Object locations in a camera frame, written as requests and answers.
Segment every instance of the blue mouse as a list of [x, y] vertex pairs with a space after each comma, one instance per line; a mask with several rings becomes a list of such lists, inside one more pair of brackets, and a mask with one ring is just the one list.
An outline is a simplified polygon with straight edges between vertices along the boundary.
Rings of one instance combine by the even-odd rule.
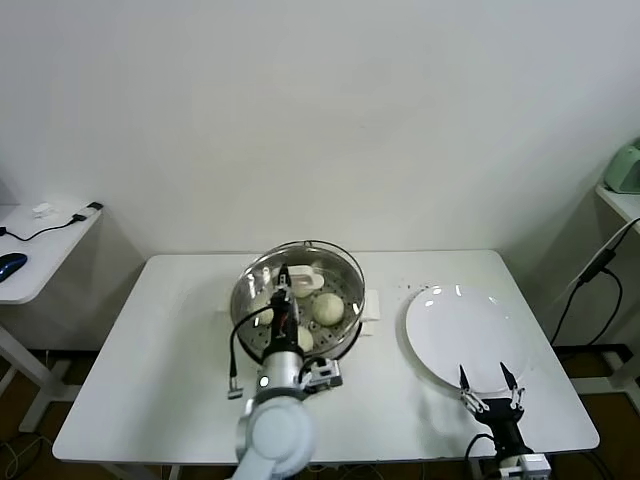
[[20, 270], [27, 263], [24, 253], [7, 253], [0, 257], [0, 283], [9, 278], [15, 271]]

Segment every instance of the wooden floor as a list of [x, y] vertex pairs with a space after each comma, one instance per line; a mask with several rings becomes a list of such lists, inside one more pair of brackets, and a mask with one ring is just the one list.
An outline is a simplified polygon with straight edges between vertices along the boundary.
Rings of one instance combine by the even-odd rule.
[[[74, 360], [65, 381], [67, 383], [82, 383], [89, 373], [92, 363], [93, 360], [90, 358]], [[6, 368], [6, 364], [0, 363], [0, 373], [4, 372]], [[595, 355], [583, 354], [572, 358], [566, 362], [565, 368], [573, 377], [599, 376], [608, 373], [606, 364]], [[18, 425], [35, 395], [35, 386], [18, 374], [4, 395], [0, 397], [0, 440], [7, 440], [17, 435]], [[611, 470], [614, 478], [617, 480], [640, 479], [640, 418], [636, 415], [632, 405], [624, 395], [592, 395], [583, 397], [582, 400], [600, 432], [601, 443], [596, 452]], [[51, 440], [55, 439], [69, 408], [68, 404], [52, 405], [40, 425], [40, 432]], [[33, 441], [33, 438], [35, 437], [20, 438], [12, 445], [21, 448]], [[29, 452], [29, 455], [25, 455], [25, 458], [21, 459], [21, 468], [23, 465], [29, 464], [30, 455], [33, 458]], [[7, 449], [0, 448], [0, 478], [4, 475], [4, 469], [10, 461], [11, 456]], [[552, 459], [552, 463], [554, 466], [553, 478], [559, 480], [597, 480], [602, 478], [598, 470], [584, 455], [558, 455]], [[160, 467], [150, 468], [158, 476], [161, 475]], [[378, 465], [376, 468], [385, 480], [466, 478], [462, 462], [432, 462], [424, 465], [419, 463], [389, 464]], [[165, 478], [168, 477], [168, 471], [168, 468], [165, 468], [162, 472]], [[183, 470], [182, 479], [218, 480], [229, 478], [232, 472], [233, 469], [227, 467], [187, 467]], [[20, 480], [113, 480], [115, 477], [96, 465], [59, 462], [51, 455], [51, 448], [48, 445], [43, 445], [35, 462], [19, 478]], [[303, 471], [299, 478], [303, 480], [366, 480], [379, 479], [380, 477], [369, 466], [359, 468], [351, 466], [342, 467], [339, 470], [327, 468], [320, 472]]]

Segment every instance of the table leg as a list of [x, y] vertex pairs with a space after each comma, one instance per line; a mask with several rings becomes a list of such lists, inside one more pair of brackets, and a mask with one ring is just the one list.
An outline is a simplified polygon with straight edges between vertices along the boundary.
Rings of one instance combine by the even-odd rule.
[[603, 357], [613, 370], [613, 374], [608, 377], [572, 378], [573, 388], [580, 395], [624, 393], [640, 413], [640, 387], [636, 385], [633, 378], [637, 372], [638, 361], [634, 361], [634, 357], [623, 364], [615, 352], [606, 352]]
[[13, 380], [13, 377], [16, 376], [17, 372], [16, 367], [11, 366], [9, 370], [7, 370], [7, 373], [4, 374], [4, 377], [0, 379], [0, 397], [11, 383], [11, 380]]
[[122, 480], [161, 480], [144, 465], [126, 463], [101, 463], [100, 465]]
[[469, 467], [471, 468], [471, 478], [473, 480], [482, 480], [484, 478], [482, 468], [480, 468], [480, 460], [477, 458], [469, 459]]
[[38, 395], [18, 427], [20, 432], [35, 432], [51, 402], [73, 402], [78, 396], [80, 385], [65, 385], [62, 382], [62, 377], [71, 366], [70, 361], [57, 362], [53, 369], [49, 370], [1, 326], [0, 355], [11, 363], [11, 368], [0, 380], [0, 395], [11, 382], [16, 370], [40, 387]]
[[627, 363], [615, 370], [609, 380], [615, 387], [624, 387], [629, 383], [634, 383], [640, 377], [640, 355], [631, 358]]
[[0, 326], [0, 355], [20, 370], [29, 380], [50, 394], [59, 394], [64, 384], [45, 367], [29, 350]]
[[169, 480], [180, 480], [181, 474], [182, 470], [180, 469], [180, 465], [172, 465]]
[[[60, 360], [59, 362], [56, 362], [54, 367], [51, 369], [51, 373], [53, 373], [56, 378], [62, 379], [70, 366], [71, 362], [69, 360]], [[56, 395], [51, 395], [45, 390], [40, 390], [22, 419], [22, 423], [18, 427], [18, 430], [20, 432], [35, 432], [51, 402], [73, 403], [78, 396], [78, 392], [80, 392], [80, 385], [64, 385], [62, 391]]]

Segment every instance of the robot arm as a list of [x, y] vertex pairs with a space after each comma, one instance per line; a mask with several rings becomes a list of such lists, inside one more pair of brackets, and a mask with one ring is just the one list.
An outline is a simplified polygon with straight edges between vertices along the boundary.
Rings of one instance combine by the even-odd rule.
[[[263, 353], [256, 394], [238, 423], [236, 480], [277, 479], [302, 470], [316, 444], [315, 424], [302, 402], [318, 389], [342, 384], [335, 360], [304, 361], [298, 345], [298, 308], [286, 265], [280, 269], [270, 306], [274, 313], [270, 343]], [[241, 389], [231, 383], [229, 398], [239, 398]]]

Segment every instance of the steamed bun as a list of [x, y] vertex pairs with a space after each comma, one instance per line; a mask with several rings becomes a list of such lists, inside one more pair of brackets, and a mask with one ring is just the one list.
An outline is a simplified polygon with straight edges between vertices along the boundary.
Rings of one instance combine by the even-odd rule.
[[304, 353], [309, 353], [313, 350], [313, 336], [311, 332], [300, 326], [298, 327], [298, 345], [300, 345]]
[[293, 295], [296, 298], [307, 298], [309, 295], [315, 292], [315, 289], [310, 288], [307, 285], [298, 285], [295, 282], [293, 284], [292, 290], [293, 290]]
[[324, 327], [339, 323], [344, 315], [344, 303], [335, 293], [323, 293], [313, 301], [313, 318]]

